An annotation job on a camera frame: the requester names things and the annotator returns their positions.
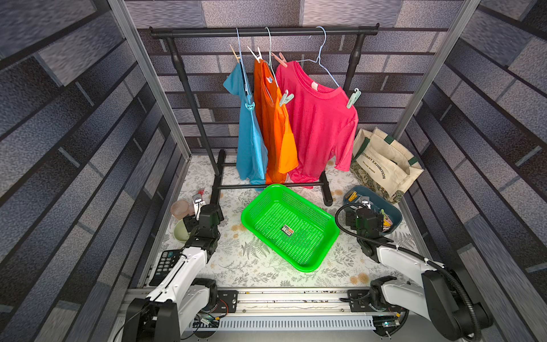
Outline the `blue t-shirt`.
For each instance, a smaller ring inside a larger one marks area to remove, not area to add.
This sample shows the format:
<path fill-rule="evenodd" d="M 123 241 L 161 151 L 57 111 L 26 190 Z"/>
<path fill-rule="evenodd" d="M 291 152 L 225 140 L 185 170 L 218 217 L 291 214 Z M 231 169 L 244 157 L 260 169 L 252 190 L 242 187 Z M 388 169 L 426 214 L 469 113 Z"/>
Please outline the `blue t-shirt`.
<path fill-rule="evenodd" d="M 259 128 L 256 111 L 250 112 L 245 107 L 245 92 L 239 63 L 227 77 L 224 87 L 241 101 L 236 169 L 241 180 L 248 180 L 253 185 L 264 185 L 268 151 Z"/>

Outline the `pink t-shirt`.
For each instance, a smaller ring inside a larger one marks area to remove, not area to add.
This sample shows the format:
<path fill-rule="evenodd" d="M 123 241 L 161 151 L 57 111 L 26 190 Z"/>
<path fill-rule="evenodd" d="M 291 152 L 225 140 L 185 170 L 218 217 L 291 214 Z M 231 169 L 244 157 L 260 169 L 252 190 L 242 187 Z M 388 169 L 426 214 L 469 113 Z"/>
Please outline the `pink t-shirt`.
<path fill-rule="evenodd" d="M 344 90 L 316 83 L 296 61 L 278 67 L 276 80 L 283 93 L 293 96 L 286 109 L 299 165 L 289 172 L 291 181 L 318 181 L 331 159 L 337 170 L 349 171 L 358 114 L 347 107 Z"/>

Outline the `orange t-shirt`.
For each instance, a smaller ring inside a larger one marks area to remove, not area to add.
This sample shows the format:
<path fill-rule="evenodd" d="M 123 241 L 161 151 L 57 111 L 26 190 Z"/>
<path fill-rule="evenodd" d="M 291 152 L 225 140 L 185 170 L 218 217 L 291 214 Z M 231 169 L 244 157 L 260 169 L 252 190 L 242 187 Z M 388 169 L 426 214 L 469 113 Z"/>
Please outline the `orange t-shirt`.
<path fill-rule="evenodd" d="M 299 165 L 289 113 L 280 104 L 281 90 L 266 61 L 254 62 L 256 117 L 268 152 L 266 184 L 284 184 Z"/>

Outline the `mint green clothespin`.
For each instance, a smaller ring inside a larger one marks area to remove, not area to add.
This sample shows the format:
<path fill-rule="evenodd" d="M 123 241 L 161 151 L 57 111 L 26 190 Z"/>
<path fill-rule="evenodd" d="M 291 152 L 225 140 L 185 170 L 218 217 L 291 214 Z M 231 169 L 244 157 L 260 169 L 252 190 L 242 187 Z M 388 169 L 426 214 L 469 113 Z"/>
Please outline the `mint green clothespin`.
<path fill-rule="evenodd" d="M 349 97 L 346 108 L 351 109 L 356 104 L 356 102 L 360 98 L 361 94 L 362 93 L 361 93 L 360 89 L 355 88 L 354 91 L 352 92 L 352 94 Z"/>

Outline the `teal blue clothespin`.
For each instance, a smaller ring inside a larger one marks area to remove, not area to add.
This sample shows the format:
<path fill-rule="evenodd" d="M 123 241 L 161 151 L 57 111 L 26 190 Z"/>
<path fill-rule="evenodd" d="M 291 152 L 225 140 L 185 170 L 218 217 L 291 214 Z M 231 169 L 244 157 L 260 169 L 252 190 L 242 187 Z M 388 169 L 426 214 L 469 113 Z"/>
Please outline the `teal blue clothespin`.
<path fill-rule="evenodd" d="M 255 111 L 255 102 L 253 95 L 248 94 L 245 98 L 245 107 L 248 111 L 254 112 Z"/>

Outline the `sage green clothespin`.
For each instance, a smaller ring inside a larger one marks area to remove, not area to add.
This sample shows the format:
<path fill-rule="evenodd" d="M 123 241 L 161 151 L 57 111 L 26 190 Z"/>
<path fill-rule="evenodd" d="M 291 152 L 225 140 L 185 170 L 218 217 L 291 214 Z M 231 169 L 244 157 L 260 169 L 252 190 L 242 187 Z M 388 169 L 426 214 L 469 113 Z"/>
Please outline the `sage green clothespin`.
<path fill-rule="evenodd" d="M 294 95 L 292 93 L 289 93 L 288 90 L 285 90 L 285 93 L 282 94 L 281 99 L 279 101 L 279 106 L 283 107 L 284 105 L 291 102 L 294 98 Z"/>

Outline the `light blue wire hanger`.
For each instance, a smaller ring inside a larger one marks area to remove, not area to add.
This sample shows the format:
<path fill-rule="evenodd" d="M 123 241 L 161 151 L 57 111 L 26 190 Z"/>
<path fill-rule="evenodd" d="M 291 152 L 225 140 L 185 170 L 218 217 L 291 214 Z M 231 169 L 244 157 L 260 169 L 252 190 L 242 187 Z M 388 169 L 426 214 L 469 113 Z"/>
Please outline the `light blue wire hanger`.
<path fill-rule="evenodd" d="M 316 27 L 317 29 L 320 29 L 321 31 L 323 31 L 323 36 L 324 36 L 324 39 L 323 39 L 323 43 L 321 44 L 320 48 L 319 48 L 319 52 L 318 52 L 318 55 L 315 59 L 310 59 L 310 58 L 303 58 L 301 60 L 298 60 L 298 63 L 304 63 L 304 62 L 310 62 L 310 63 L 313 63 L 313 64 L 317 64 L 319 65 L 329 76 L 330 78 L 333 80 L 334 84 L 339 88 L 340 87 L 340 84 L 336 81 L 336 79 L 334 78 L 334 76 L 331 74 L 331 72 L 327 69 L 326 66 L 323 65 L 322 63 L 322 52 L 323 52 L 323 47 L 325 46 L 326 44 L 326 41 L 327 41 L 327 33 L 326 33 L 326 30 L 324 27 L 322 26 L 317 26 Z"/>

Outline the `tan clothespin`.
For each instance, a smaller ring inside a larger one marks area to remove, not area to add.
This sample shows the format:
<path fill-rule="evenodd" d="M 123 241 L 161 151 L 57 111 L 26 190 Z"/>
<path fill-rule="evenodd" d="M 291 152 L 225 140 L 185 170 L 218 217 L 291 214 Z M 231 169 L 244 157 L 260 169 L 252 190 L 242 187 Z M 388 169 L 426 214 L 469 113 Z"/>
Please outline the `tan clothespin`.
<path fill-rule="evenodd" d="M 240 62 L 241 62 L 241 57 L 239 56 L 239 54 L 237 54 L 237 53 L 235 52 L 235 50 L 234 50 L 234 48 L 233 48 L 232 45 L 229 45 L 229 46 L 230 46 L 230 48 L 231 48 L 231 50 L 232 50 L 232 53 L 233 53 L 233 55 L 234 55 L 236 61 L 237 61 L 238 63 L 240 63 Z"/>

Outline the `dusty pink clothespin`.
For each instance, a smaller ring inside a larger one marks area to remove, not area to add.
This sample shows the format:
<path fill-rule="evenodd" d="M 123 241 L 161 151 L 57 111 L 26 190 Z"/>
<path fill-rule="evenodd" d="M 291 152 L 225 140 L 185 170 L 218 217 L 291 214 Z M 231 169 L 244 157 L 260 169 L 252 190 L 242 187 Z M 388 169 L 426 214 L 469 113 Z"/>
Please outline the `dusty pink clothespin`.
<path fill-rule="evenodd" d="M 278 62 L 279 65 L 283 66 L 284 68 L 288 67 L 288 62 L 282 52 L 279 52 L 278 54 L 275 54 L 273 52 L 270 53 L 272 57 Z"/>

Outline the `white wire hanger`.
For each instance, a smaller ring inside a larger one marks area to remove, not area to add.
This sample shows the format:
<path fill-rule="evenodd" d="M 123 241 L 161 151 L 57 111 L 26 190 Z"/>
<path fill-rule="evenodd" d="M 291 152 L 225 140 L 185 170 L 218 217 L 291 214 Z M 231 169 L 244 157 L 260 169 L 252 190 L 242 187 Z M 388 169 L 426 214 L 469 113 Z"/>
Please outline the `white wire hanger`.
<path fill-rule="evenodd" d="M 274 80 L 276 82 L 276 86 L 279 87 L 279 84 L 277 82 L 277 79 L 276 79 L 276 72 L 275 70 L 273 69 L 273 64 L 272 64 L 272 35 L 271 35 L 271 32 L 270 32 L 270 29 L 269 27 L 265 27 L 265 29 L 267 30 L 267 33 L 268 33 L 268 37 L 269 37 L 269 52 L 268 52 L 268 57 L 269 57 L 269 69 L 272 73 L 272 76 L 274 77 Z"/>

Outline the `white clothespin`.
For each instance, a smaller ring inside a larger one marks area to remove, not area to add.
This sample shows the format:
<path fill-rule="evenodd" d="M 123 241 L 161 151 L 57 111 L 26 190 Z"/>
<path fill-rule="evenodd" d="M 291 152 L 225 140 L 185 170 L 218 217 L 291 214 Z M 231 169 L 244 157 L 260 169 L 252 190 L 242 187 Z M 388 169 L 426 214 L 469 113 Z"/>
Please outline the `white clothespin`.
<path fill-rule="evenodd" d="M 257 52 L 255 53 L 254 50 L 251 48 L 251 47 L 247 47 L 247 49 L 249 50 L 249 52 L 251 53 L 251 55 L 254 57 L 254 59 L 257 61 L 257 62 L 261 62 L 263 61 L 263 58 L 262 58 L 262 53 L 260 51 L 260 48 L 258 48 Z"/>

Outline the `mint wire hanger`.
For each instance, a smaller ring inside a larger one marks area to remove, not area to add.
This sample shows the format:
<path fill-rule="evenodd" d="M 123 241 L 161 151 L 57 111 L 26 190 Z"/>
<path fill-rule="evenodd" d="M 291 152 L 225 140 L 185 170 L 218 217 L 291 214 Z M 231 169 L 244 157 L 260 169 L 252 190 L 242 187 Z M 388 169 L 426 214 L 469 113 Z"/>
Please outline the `mint wire hanger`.
<path fill-rule="evenodd" d="M 242 72 L 242 79 L 243 79 L 243 85 L 244 85 L 244 92 L 245 92 L 245 101 L 246 101 L 246 107 L 249 111 L 252 111 L 254 109 L 254 103 L 252 102 L 252 94 L 249 90 L 249 81 L 246 75 L 246 69 L 244 66 L 244 60 L 242 56 L 242 48 L 241 48 L 241 41 L 240 41 L 240 35 L 239 30 L 236 28 L 236 36 L 238 40 L 238 54 L 236 55 L 239 58 L 239 65 Z"/>

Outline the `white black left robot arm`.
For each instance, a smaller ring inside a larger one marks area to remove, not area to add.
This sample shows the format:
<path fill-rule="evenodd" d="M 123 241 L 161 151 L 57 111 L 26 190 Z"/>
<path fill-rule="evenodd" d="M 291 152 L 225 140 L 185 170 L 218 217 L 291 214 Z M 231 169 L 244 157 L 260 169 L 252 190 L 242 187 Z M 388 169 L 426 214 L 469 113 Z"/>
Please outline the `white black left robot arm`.
<path fill-rule="evenodd" d="M 180 341 L 182 335 L 202 310 L 217 304 L 217 284 L 213 279 L 197 275 L 216 252 L 224 220 L 218 204 L 203 206 L 180 258 L 168 275 L 144 299 L 134 299 L 127 311 L 124 325 L 114 341 Z"/>

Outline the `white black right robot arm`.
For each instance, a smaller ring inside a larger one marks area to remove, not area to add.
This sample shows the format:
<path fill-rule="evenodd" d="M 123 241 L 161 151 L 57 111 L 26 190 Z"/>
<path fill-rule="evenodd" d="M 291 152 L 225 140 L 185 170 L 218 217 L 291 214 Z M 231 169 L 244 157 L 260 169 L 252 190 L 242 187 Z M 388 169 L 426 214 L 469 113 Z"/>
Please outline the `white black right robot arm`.
<path fill-rule="evenodd" d="M 483 329 L 494 323 L 475 283 L 463 269 L 451 269 L 393 240 L 365 228 L 373 211 L 362 204 L 346 204 L 334 215 L 340 231 L 357 239 L 363 253 L 374 262 L 391 267 L 409 280 L 384 276 L 370 282 L 360 300 L 376 310 L 401 308 L 429 320 L 446 339 L 481 341 Z"/>

